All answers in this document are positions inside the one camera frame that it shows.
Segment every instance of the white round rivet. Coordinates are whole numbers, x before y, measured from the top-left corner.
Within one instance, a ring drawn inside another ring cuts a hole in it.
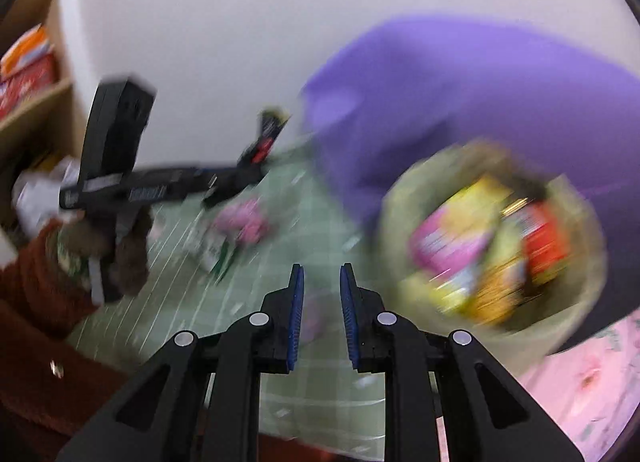
[[[453,333],[453,340],[459,345],[468,345],[471,343],[471,334],[466,330],[456,330]]]
[[[249,323],[254,326],[266,325],[269,322],[269,315],[264,312],[256,312],[249,316]]]
[[[391,312],[381,312],[378,314],[378,323],[381,325],[393,325],[398,318],[395,314],[391,314]]]
[[[174,337],[174,343],[179,347],[185,347],[193,343],[193,334],[191,332],[180,332]]]

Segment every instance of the triangular cutout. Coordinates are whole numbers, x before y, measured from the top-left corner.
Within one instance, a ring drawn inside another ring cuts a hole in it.
[[[131,426],[140,432],[147,431],[156,414],[160,395],[169,377],[169,365],[160,366],[149,380],[116,414],[116,421]]]
[[[478,363],[476,374],[495,429],[505,429],[529,418],[527,411],[486,366]]]

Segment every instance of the white wall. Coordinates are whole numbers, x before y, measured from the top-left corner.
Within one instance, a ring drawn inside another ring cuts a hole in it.
[[[640,74],[640,28],[623,0],[62,0],[78,87],[134,71],[158,88],[139,163],[236,158],[255,115],[298,92],[343,44],[399,13],[455,12],[532,23]]]

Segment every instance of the pink tablecloth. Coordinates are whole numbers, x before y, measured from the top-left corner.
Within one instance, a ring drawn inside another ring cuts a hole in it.
[[[519,378],[585,462],[597,462],[640,404],[640,309],[574,348],[545,358]],[[438,420],[442,461],[444,423]]]

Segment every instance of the red box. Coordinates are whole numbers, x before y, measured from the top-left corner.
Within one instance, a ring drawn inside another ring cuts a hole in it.
[[[0,120],[24,100],[58,80],[56,57],[49,52],[0,83]]]

